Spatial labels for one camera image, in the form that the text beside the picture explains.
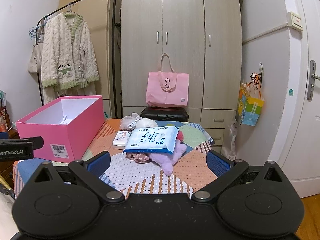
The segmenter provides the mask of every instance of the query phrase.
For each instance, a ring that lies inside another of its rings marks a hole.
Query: wet wipes package
[[[123,152],[172,154],[178,131],[175,126],[136,128],[132,131]]]

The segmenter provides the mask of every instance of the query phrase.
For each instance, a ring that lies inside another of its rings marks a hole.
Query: clothes rack
[[[75,0],[71,3],[68,3],[67,5],[55,10],[54,12],[47,14],[44,16],[44,19],[47,17],[51,16],[52,14],[72,5],[77,2],[80,2],[82,0]],[[116,17],[116,0],[113,0],[113,6],[112,6],[112,37],[111,37],[111,42],[112,42],[112,47],[111,47],[111,61],[112,61],[112,87],[113,87],[113,97],[114,97],[114,105],[115,105],[115,116],[118,118],[118,113],[117,113],[117,101],[116,101],[116,78],[115,78],[115,17]],[[37,31],[38,28],[36,29],[36,45],[38,44],[38,37],[37,37]],[[43,97],[42,97],[42,92],[41,92],[41,84],[40,84],[40,76],[39,73],[38,75],[38,84],[39,84],[39,92],[40,92],[40,97],[41,97],[41,103],[44,105]]]

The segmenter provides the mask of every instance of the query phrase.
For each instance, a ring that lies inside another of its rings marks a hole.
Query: pink box
[[[42,136],[34,157],[70,163],[81,159],[103,125],[102,96],[60,97],[17,121],[20,138]]]

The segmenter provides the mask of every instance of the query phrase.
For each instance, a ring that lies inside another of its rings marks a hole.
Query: patterned bedsheet
[[[100,177],[101,180],[121,191],[126,197],[129,193],[165,194],[188,193],[201,189],[217,177],[206,165],[206,153],[214,143],[208,133],[197,123],[156,121],[158,126],[174,125],[183,132],[183,143],[187,150],[174,166],[173,174],[168,177],[161,168],[151,162],[138,164],[125,157],[121,150],[112,147],[113,139],[119,130],[120,119],[107,119],[84,153],[83,160],[107,150],[111,155],[111,164]],[[34,158],[15,162],[14,192],[18,196],[32,173],[43,162]],[[67,163],[52,162],[54,166]]]

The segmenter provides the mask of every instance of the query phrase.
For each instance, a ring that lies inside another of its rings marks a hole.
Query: wooden floor
[[[320,194],[305,197],[304,219],[297,231],[301,240],[320,240]]]

